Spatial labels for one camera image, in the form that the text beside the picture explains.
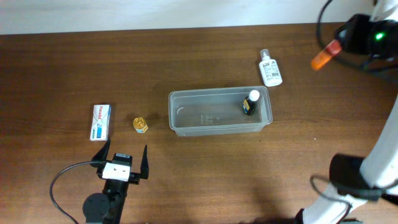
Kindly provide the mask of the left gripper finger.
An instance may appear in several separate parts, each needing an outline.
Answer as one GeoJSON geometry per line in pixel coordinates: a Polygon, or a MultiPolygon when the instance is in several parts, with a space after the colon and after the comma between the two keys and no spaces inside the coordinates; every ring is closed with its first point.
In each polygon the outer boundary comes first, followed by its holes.
{"type": "Polygon", "coordinates": [[[147,145],[144,147],[141,166],[140,166],[140,178],[141,179],[148,179],[149,178],[149,161],[147,158],[147,145]]]}
{"type": "Polygon", "coordinates": [[[92,166],[103,166],[106,164],[109,148],[111,145],[111,140],[108,139],[104,146],[92,157],[91,165],[92,166]]]}

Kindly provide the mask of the orange tube white cap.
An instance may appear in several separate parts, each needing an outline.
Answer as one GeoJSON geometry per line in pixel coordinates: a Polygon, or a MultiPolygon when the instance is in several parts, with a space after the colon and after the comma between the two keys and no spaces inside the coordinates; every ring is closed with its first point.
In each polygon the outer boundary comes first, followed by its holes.
{"type": "Polygon", "coordinates": [[[313,70],[320,70],[333,57],[337,56],[342,51],[342,46],[338,40],[332,40],[318,55],[311,61],[313,70]]]}

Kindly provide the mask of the white spray bottle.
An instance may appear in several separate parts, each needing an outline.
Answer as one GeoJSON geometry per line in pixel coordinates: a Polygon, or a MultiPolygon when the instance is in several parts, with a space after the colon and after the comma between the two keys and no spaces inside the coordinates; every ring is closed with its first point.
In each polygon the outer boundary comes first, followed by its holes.
{"type": "Polygon", "coordinates": [[[259,69],[265,86],[272,87],[282,83],[282,76],[276,60],[271,59],[267,49],[260,51],[259,69]]]}

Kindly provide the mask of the dark bottle white cap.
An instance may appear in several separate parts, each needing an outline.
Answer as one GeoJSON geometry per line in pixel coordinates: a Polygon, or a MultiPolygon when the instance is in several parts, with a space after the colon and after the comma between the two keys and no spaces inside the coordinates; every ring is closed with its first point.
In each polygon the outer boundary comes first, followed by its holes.
{"type": "Polygon", "coordinates": [[[243,111],[246,115],[252,115],[256,108],[257,102],[260,98],[260,92],[257,90],[252,90],[243,101],[243,111]]]}

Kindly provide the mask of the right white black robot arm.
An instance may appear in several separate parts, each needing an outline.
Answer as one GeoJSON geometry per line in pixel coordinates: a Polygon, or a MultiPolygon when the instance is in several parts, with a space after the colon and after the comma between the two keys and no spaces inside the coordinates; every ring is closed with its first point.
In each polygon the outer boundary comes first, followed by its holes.
{"type": "MultiPolygon", "coordinates": [[[[374,60],[397,60],[397,1],[375,1],[371,15],[355,14],[335,31],[332,42],[321,38],[318,15],[316,38],[323,49],[311,62],[319,70],[329,60],[380,76],[397,64],[369,68],[374,60]]],[[[397,106],[393,106],[382,133],[367,157],[335,154],[328,186],[311,206],[301,209],[294,223],[344,223],[355,208],[380,198],[397,204],[397,106]]]]}

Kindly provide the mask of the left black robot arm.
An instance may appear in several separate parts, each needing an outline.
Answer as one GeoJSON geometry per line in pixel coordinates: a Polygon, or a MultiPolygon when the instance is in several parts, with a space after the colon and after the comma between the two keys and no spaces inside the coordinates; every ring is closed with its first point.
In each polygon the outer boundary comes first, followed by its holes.
{"type": "Polygon", "coordinates": [[[132,156],[115,153],[107,159],[111,141],[91,159],[96,174],[105,180],[102,192],[91,194],[83,203],[83,214],[86,223],[119,223],[123,213],[127,191],[130,185],[138,185],[140,180],[149,178],[147,147],[144,148],[140,172],[132,172],[132,156]]]}

